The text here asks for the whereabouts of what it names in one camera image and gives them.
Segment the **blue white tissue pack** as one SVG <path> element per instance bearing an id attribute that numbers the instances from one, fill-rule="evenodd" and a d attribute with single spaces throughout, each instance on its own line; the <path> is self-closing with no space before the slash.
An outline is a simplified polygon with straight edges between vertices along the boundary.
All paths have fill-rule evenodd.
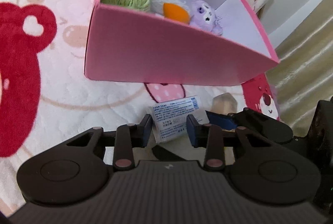
<path id="1" fill-rule="evenodd" d="M 157 103 L 147 110 L 154 121 L 153 133 L 156 143 L 166 143 L 187 134 L 188 115 L 193 115 L 201 124 L 209 122 L 198 96 Z"/>

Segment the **purple plush toy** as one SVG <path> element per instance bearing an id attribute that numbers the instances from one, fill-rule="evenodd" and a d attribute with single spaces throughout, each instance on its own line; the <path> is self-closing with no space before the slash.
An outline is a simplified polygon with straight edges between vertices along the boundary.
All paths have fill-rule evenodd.
<path id="1" fill-rule="evenodd" d="M 204 0 L 191 0 L 190 3 L 190 26 L 206 32 L 221 36 L 223 28 L 221 16 L 218 16 L 215 9 Z"/>

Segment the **orange makeup sponge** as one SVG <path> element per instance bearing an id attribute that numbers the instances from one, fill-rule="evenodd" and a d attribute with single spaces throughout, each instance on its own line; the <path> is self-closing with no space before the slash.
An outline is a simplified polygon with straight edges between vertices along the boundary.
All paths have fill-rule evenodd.
<path id="1" fill-rule="evenodd" d="M 163 15 L 165 18 L 179 21 L 184 24 L 190 23 L 189 13 L 182 7 L 173 4 L 173 3 L 164 3 L 163 4 Z"/>

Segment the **beige curtain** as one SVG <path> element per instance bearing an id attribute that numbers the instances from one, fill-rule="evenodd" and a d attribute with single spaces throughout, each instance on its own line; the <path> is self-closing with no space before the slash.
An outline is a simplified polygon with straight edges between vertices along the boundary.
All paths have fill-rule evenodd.
<path id="1" fill-rule="evenodd" d="M 323 0 L 276 52 L 281 62 L 266 76 L 277 92 L 280 118 L 305 136 L 318 101 L 332 98 L 332 0 Z"/>

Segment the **pink cardboard box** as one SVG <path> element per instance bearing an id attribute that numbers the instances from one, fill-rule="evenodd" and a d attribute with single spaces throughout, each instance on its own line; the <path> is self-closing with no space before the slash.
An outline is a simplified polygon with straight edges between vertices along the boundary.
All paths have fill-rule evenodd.
<path id="1" fill-rule="evenodd" d="M 84 74 L 97 81 L 235 86 L 279 58 L 246 0 L 204 0 L 223 33 L 95 0 Z"/>

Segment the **bear print fleece blanket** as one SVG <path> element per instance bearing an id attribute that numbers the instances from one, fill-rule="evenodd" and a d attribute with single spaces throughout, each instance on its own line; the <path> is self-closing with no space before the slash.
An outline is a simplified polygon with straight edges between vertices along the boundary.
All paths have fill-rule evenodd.
<path id="1" fill-rule="evenodd" d="M 19 167 L 90 128 L 138 123 L 157 103 L 230 93 L 238 107 L 277 118 L 266 82 L 235 86 L 97 81 L 84 74 L 95 0 L 1 0 L 1 212 L 25 201 Z"/>

